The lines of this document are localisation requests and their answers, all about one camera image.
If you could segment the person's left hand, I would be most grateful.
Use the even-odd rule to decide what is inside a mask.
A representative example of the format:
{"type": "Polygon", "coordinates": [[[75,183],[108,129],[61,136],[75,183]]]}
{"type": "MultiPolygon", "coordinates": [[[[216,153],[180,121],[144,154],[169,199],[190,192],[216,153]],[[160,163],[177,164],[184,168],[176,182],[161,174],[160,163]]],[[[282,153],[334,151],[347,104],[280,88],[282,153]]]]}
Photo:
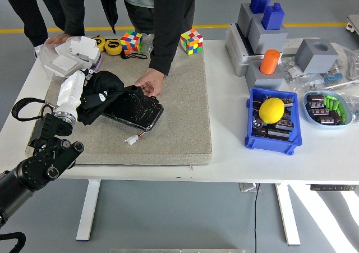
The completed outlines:
{"type": "Polygon", "coordinates": [[[158,96],[162,91],[163,80],[163,73],[149,68],[146,74],[135,82],[135,86],[140,87],[146,96],[158,96]]]}

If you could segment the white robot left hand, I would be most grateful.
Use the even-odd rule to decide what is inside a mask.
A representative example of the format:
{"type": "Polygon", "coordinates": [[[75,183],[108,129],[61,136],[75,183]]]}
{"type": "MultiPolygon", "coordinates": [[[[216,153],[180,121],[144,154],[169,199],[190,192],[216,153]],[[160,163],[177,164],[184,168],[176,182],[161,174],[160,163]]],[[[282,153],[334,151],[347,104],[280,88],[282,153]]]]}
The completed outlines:
{"type": "Polygon", "coordinates": [[[108,92],[90,93],[88,100],[81,100],[83,87],[95,74],[93,70],[77,70],[61,85],[54,115],[74,124],[77,121],[77,108],[83,104],[85,108],[97,107],[107,99],[108,92]]]}

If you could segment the person's right hand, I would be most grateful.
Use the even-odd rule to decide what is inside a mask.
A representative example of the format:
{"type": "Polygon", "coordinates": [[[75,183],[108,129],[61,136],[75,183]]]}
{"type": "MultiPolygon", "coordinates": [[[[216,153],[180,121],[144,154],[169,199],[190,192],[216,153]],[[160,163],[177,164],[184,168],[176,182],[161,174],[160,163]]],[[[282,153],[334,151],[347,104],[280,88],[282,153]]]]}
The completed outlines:
{"type": "Polygon", "coordinates": [[[54,44],[54,45],[59,45],[59,44],[63,44],[67,41],[68,38],[70,38],[71,36],[69,34],[63,33],[63,34],[58,34],[56,36],[50,37],[45,41],[45,44],[54,44]]]}

